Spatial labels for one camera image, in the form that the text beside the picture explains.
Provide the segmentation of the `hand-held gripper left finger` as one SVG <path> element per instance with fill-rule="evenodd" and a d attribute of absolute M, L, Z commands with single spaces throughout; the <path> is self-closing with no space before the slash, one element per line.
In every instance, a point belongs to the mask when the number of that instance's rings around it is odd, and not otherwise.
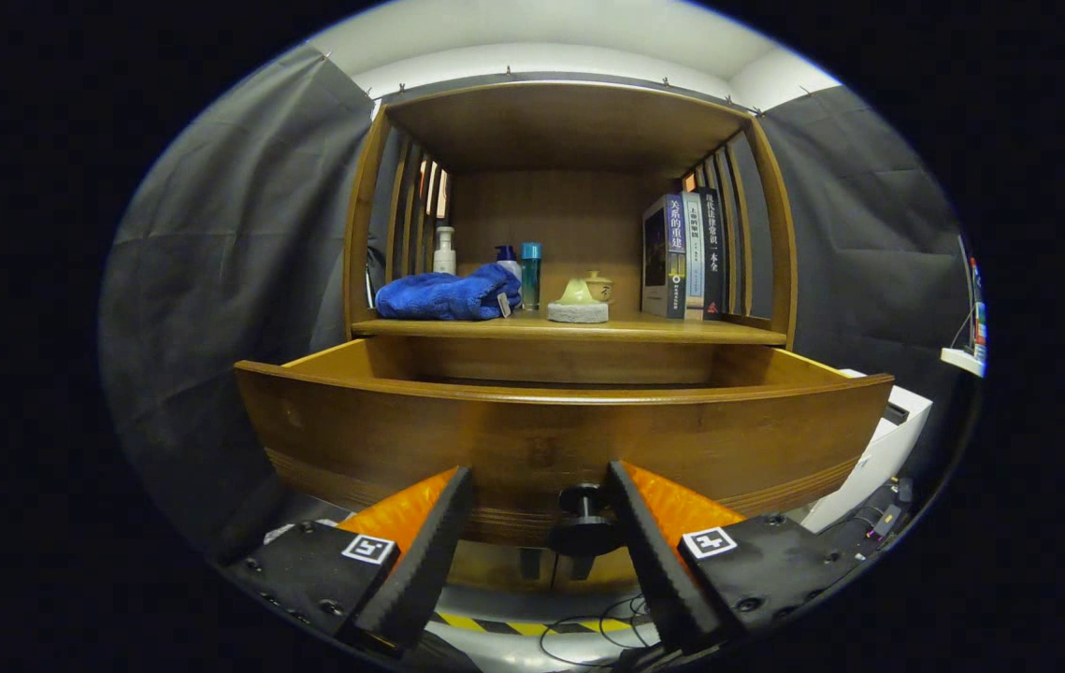
<path fill-rule="evenodd" d="M 340 646 L 402 655 L 435 614 L 473 500 L 471 470 L 456 465 L 343 523 L 294 523 L 227 574 Z"/>

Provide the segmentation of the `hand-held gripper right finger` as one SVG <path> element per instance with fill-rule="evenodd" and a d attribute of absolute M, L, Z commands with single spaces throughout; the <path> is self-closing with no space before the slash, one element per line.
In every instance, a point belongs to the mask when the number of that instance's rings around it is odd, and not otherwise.
<path fill-rule="evenodd" d="M 625 461 L 609 464 L 605 485 L 665 649 L 690 654 L 775 629 L 858 563 L 784 514 L 739 520 Z"/>

